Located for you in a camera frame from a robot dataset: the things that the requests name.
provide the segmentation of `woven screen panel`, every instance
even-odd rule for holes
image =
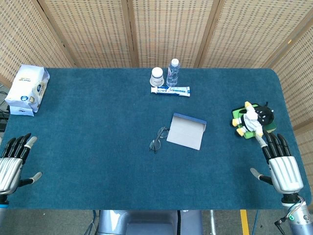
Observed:
[[[293,126],[313,118],[313,26],[273,66]]]
[[[21,64],[71,67],[31,0],[0,1],[0,74],[12,82]]]
[[[134,0],[140,67],[193,67],[213,0]]]
[[[41,0],[81,67],[130,67],[120,0]]]
[[[225,0],[203,67],[261,67],[312,7],[312,0]]]
[[[301,152],[304,168],[313,188],[313,130],[296,135],[299,150]]]

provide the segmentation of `white plastic package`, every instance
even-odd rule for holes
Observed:
[[[34,116],[39,109],[50,75],[44,67],[21,65],[5,98],[10,113]]]

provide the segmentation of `yellow tape line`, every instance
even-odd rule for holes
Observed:
[[[249,235],[248,218],[246,216],[246,210],[240,210],[241,226],[243,228],[243,235]]]

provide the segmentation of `eyeglasses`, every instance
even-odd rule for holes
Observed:
[[[160,139],[166,138],[170,129],[167,129],[165,126],[161,127],[157,132],[157,137],[151,141],[149,150],[154,150],[155,153],[161,148]]]

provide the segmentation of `teal felt surface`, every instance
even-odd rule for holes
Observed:
[[[151,69],[48,71],[38,113],[11,115],[2,142],[37,136],[22,178],[43,172],[9,196],[11,208],[279,209],[281,195],[249,171],[269,175],[256,139],[237,137],[229,124],[231,110],[247,100],[274,110],[275,133],[288,140],[304,182],[300,194],[311,201],[272,70],[181,69],[178,86],[190,86],[190,97],[151,94]],[[157,154],[149,152],[175,112],[207,121],[200,151],[161,140]]]

